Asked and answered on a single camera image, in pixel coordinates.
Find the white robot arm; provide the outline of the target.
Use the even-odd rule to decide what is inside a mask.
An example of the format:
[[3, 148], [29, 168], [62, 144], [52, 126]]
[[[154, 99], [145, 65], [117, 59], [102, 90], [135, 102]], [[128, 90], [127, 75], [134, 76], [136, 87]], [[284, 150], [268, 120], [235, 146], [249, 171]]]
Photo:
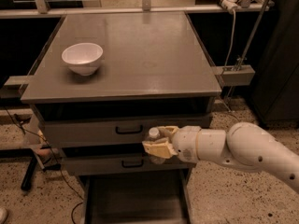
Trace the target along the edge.
[[261, 127], [238, 122], [229, 131], [200, 126], [158, 126], [142, 142], [155, 162], [212, 161], [245, 172], [267, 172], [299, 192], [299, 155]]

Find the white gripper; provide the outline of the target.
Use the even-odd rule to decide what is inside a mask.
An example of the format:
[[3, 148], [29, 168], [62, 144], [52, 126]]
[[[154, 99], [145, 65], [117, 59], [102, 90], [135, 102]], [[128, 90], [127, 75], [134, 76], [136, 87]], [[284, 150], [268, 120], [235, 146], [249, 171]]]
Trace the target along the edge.
[[199, 162], [196, 150], [196, 138], [201, 131], [199, 126], [159, 126], [158, 130], [164, 138], [142, 142], [148, 154], [164, 159], [178, 155], [183, 162]]

